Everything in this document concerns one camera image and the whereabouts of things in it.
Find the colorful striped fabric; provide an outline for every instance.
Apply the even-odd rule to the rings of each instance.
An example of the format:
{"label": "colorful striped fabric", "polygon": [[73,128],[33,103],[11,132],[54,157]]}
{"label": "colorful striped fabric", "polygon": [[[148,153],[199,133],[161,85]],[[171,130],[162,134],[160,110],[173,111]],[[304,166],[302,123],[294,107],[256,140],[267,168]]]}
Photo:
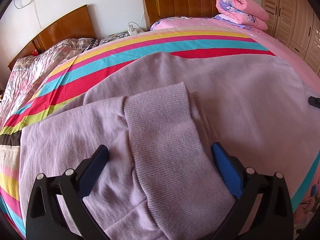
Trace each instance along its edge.
{"label": "colorful striped fabric", "polygon": [[184,58],[237,54],[273,55],[253,39],[230,29],[161,30],[107,43],[54,69],[31,100],[0,132],[0,209],[25,235],[19,203],[20,136],[23,127],[43,120],[107,76],[145,55],[168,52]]}

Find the wooden wardrobe door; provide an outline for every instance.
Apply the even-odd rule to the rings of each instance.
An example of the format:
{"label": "wooden wardrobe door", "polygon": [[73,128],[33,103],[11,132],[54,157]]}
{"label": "wooden wardrobe door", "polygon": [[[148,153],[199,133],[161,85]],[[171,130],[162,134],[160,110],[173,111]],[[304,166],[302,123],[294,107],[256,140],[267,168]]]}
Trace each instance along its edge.
{"label": "wooden wardrobe door", "polygon": [[296,19],[291,40],[307,51],[313,24],[313,9],[307,0],[297,0]]}
{"label": "wooden wardrobe door", "polygon": [[289,46],[296,17],[296,0],[279,0],[279,12],[274,38]]}
{"label": "wooden wardrobe door", "polygon": [[313,13],[313,27],[311,31],[311,39],[304,61],[317,74],[320,70],[320,21]]}
{"label": "wooden wardrobe door", "polygon": [[269,15],[269,20],[267,21],[268,30],[265,32],[273,37],[278,19],[279,0],[263,0],[262,7]]}

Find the silver screw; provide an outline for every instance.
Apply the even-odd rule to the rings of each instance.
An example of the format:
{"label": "silver screw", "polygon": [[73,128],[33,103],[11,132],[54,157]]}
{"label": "silver screw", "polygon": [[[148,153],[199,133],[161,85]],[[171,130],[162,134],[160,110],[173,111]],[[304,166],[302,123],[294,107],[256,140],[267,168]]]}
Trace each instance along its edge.
{"label": "silver screw", "polygon": [[283,178],[283,174],[281,172],[277,172],[276,176],[278,179],[282,179]]}
{"label": "silver screw", "polygon": [[66,170],[66,175],[71,176],[73,174],[74,170],[73,169],[68,169]]}
{"label": "silver screw", "polygon": [[41,180],[41,179],[43,179],[43,177],[44,177],[44,174],[40,173],[40,174],[38,174],[37,179]]}
{"label": "silver screw", "polygon": [[251,167],[246,168],[245,171],[250,175],[253,175],[256,172],[254,168]]}

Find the turquoise stripe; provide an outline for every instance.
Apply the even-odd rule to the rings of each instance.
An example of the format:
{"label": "turquoise stripe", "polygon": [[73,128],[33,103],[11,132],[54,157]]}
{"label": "turquoise stripe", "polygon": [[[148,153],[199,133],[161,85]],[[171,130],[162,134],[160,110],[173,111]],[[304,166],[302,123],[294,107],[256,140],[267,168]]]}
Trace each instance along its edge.
{"label": "turquoise stripe", "polygon": [[310,184],[313,180],[313,177],[315,176],[316,169],[318,167],[320,160],[320,152],[318,153],[318,156],[316,157],[314,163],[312,164],[308,174],[306,175],[305,179],[303,180],[301,186],[298,188],[297,192],[294,194],[293,198],[291,199],[291,205],[292,205],[292,211],[295,212],[297,207],[300,205],[301,201],[303,200],[305,194],[307,193],[307,190],[310,187]]}
{"label": "turquoise stripe", "polygon": [[12,221],[16,224],[20,232],[24,236],[26,236],[26,228],[24,226],[22,218],[20,218],[15,212],[12,211],[12,209],[5,203],[1,195],[0,195],[0,211],[2,213],[7,214],[12,219]]}
{"label": "turquoise stripe", "polygon": [[[268,51],[265,47],[260,45],[257,42],[248,42],[248,41],[233,41],[233,40],[191,40],[191,41],[173,41],[162,44],[154,44],[145,47],[140,47],[136,49],[130,49],[124,52],[110,55],[108,57],[96,60],[94,62],[88,63],[80,68],[69,71],[64,75],[48,82],[41,89],[38,97],[46,95],[52,92],[54,89],[57,89],[59,86],[66,85],[74,80],[77,80],[81,77],[99,71],[101,69],[111,67],[120,63],[128,62],[141,58],[143,56],[156,53],[156,52],[177,52],[177,51],[186,51],[193,49],[255,49]],[[32,103],[25,105],[19,109],[15,114],[22,114],[26,109],[28,109]]]}

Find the ribbed hem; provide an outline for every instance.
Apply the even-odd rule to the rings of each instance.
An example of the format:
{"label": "ribbed hem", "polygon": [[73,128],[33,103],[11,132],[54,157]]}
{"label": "ribbed hem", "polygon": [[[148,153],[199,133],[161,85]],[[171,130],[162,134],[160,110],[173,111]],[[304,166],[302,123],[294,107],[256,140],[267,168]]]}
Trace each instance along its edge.
{"label": "ribbed hem", "polygon": [[213,167],[209,125],[196,105],[199,96],[184,83],[124,104],[138,179],[151,216],[169,239],[212,233],[234,203]]}

